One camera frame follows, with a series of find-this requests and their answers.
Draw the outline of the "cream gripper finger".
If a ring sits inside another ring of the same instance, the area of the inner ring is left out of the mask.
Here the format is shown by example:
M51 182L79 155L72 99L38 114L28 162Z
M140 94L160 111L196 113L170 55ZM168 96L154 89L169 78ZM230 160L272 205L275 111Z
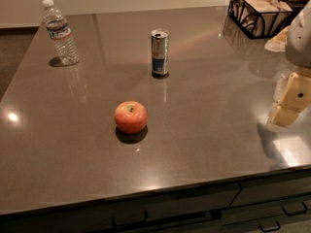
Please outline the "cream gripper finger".
M288 81L288 76L285 74L282 74L278 82L276 83L276 88L274 92L274 100L276 102L279 102L281 100L287 81Z
M293 72L279 102L274 100L270 111L270 122L287 128L311 104L311 78L303 73Z

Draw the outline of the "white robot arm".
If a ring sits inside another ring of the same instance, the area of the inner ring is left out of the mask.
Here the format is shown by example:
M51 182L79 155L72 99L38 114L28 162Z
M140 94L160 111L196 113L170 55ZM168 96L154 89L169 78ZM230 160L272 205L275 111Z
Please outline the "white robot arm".
M285 54L298 70L280 76L268 120L283 128L292 125L311 104L311 1L289 27Z

